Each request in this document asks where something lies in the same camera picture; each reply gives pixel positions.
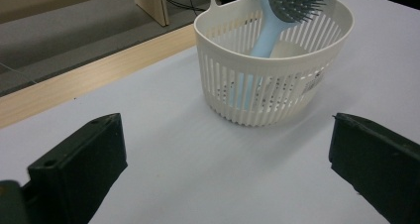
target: white plastic basket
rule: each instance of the white plastic basket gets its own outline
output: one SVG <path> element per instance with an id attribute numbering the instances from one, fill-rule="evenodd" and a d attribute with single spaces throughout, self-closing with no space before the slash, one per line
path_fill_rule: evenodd
<path id="1" fill-rule="evenodd" d="M 351 11 L 328 0 L 319 16 L 281 33 L 270 58 L 248 56 L 261 27 L 259 0 L 210 8 L 194 21 L 206 102 L 247 126 L 287 120 L 314 96 L 325 70 L 353 28 Z"/>

